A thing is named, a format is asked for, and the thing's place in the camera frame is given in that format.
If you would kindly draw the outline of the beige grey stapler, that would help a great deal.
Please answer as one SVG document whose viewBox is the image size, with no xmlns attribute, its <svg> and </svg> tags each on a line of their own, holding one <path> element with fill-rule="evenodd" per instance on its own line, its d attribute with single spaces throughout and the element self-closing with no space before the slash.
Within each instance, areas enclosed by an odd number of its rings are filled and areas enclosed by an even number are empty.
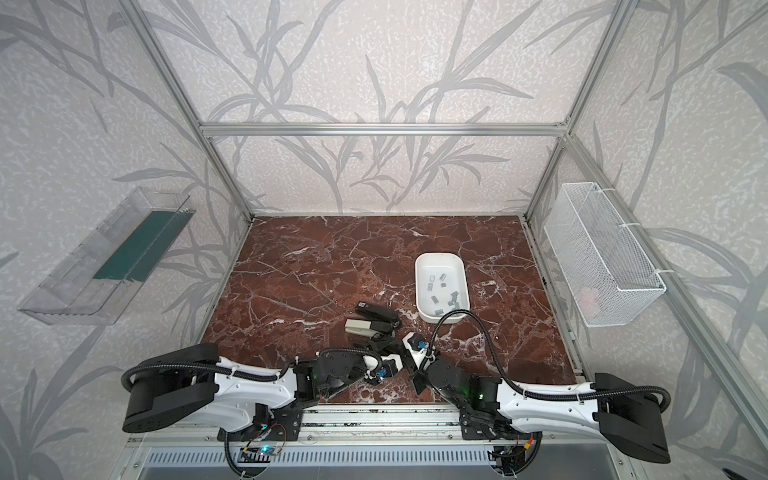
<svg viewBox="0 0 768 480">
<path fill-rule="evenodd" d="M 389 322 L 371 321 L 361 319 L 347 319 L 345 332 L 353 335 L 373 338 L 376 336 L 391 336 L 395 331 Z"/>
</svg>

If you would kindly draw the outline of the black stapler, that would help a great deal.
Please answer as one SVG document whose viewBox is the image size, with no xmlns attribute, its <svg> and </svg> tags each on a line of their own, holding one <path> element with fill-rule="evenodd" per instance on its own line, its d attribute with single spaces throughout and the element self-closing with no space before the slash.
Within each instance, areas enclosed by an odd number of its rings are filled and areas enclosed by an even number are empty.
<svg viewBox="0 0 768 480">
<path fill-rule="evenodd" d="M 362 343 L 354 343 L 352 347 L 369 350 L 378 353 L 382 357 L 392 354 L 403 356 L 407 353 L 401 340 L 398 340 L 394 336 L 385 336 L 381 334 L 371 338 L 365 338 Z"/>
<path fill-rule="evenodd" d="M 402 326 L 399 313 L 389 307 L 360 301 L 355 306 L 355 311 L 368 320 L 389 323 L 394 329 Z"/>
</svg>

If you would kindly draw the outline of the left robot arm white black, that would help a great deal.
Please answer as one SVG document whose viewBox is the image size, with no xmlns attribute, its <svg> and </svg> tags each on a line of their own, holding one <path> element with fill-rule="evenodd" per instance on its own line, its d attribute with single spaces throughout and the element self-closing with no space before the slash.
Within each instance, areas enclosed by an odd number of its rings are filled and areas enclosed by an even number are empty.
<svg viewBox="0 0 768 480">
<path fill-rule="evenodd" d="M 397 353 L 334 348 L 269 369 L 234 362 L 215 344 L 199 344 L 147 359 L 122 375 L 129 394 L 122 429 L 147 433 L 182 422 L 255 437 L 282 410 L 302 411 L 359 381 L 378 385 L 402 367 Z"/>
</svg>

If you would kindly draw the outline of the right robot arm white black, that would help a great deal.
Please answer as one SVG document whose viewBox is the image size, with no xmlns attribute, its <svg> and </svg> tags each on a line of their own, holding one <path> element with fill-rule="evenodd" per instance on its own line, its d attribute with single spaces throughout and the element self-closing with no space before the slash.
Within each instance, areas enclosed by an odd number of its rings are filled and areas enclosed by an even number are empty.
<svg viewBox="0 0 768 480">
<path fill-rule="evenodd" d="M 413 370 L 414 389 L 431 388 L 459 411 L 464 440 L 518 440 L 550 433 L 604 440 L 628 457 L 669 464 L 662 413 L 671 396 L 607 373 L 574 385 L 518 384 L 469 374 L 443 358 Z"/>
</svg>

